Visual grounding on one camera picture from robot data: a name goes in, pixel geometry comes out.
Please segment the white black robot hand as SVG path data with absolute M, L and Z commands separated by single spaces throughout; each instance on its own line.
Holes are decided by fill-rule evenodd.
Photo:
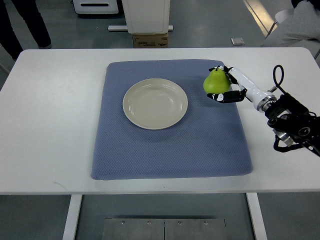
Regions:
M 235 67 L 220 66 L 230 80 L 229 91 L 214 94 L 206 93 L 207 96 L 219 103 L 237 103 L 248 99 L 259 112 L 265 112 L 268 107 L 276 102 L 276 97 L 271 91 L 263 91 L 252 82 L 243 72 Z

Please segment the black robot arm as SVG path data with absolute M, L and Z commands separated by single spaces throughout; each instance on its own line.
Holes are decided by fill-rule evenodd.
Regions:
M 281 84 L 284 68 L 276 65 L 272 72 L 275 88 L 282 92 L 279 99 L 262 108 L 268 118 L 267 125 L 275 133 L 274 150 L 287 153 L 306 148 L 320 155 L 320 117 L 286 92 Z

